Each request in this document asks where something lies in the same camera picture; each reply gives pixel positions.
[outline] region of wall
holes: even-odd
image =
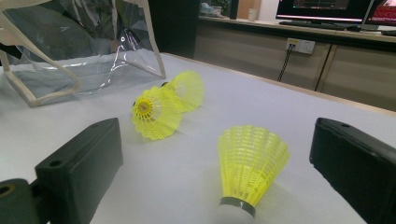
[[[262,0],[259,21],[280,22],[275,19],[278,2],[279,0]]]

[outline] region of cabinet door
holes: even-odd
[[[396,52],[338,46],[319,91],[396,111]]]
[[[286,37],[199,25],[194,59],[277,80],[286,60],[287,40]],[[313,90],[327,52],[328,45],[319,42],[312,54],[292,52],[282,82]]]

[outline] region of screw hole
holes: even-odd
[[[0,186],[0,197],[4,197],[8,195],[10,192],[14,191],[15,186],[12,184],[7,184],[4,186]]]
[[[53,161],[52,163],[49,164],[49,166],[55,167],[55,166],[59,166],[60,164],[62,164],[61,161]]]
[[[0,196],[7,193],[10,190],[9,186],[2,186],[0,187]]]

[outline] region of shuttlecock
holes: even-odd
[[[132,123],[144,137],[164,139],[178,127],[182,113],[180,106],[167,90],[153,87],[143,91],[132,107]]]
[[[264,128],[235,126],[218,143],[223,198],[217,224],[253,223],[255,206],[285,166],[288,146]]]
[[[175,76],[163,88],[173,93],[179,100],[182,112],[196,109],[204,100],[204,82],[194,71],[185,71]]]

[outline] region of white shuttlecock base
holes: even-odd
[[[247,211],[233,205],[222,204],[218,208],[214,224],[253,224],[254,217]]]

